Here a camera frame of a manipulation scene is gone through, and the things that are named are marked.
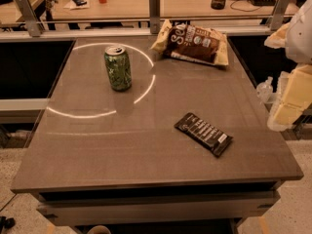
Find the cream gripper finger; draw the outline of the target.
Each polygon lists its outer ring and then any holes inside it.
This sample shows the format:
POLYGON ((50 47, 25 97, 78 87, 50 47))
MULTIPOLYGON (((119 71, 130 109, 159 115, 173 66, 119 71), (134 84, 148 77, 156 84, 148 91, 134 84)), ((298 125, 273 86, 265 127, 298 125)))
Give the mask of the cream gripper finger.
POLYGON ((276 32, 266 38, 264 45, 272 49, 285 48, 289 27, 289 23, 283 24, 276 32))
POLYGON ((267 127, 276 132, 290 129, 311 104, 312 65, 301 63, 291 73, 281 73, 267 127))

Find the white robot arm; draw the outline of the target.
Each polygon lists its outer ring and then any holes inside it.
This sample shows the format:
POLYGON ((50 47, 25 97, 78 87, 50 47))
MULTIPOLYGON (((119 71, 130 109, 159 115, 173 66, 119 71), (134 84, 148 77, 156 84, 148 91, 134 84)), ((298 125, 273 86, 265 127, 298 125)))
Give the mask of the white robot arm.
POLYGON ((284 48, 286 57, 296 63, 295 69, 278 82, 282 92, 276 92, 267 122, 270 130, 282 132, 312 104, 312 0, 306 0, 291 21, 267 37, 264 45, 284 48))

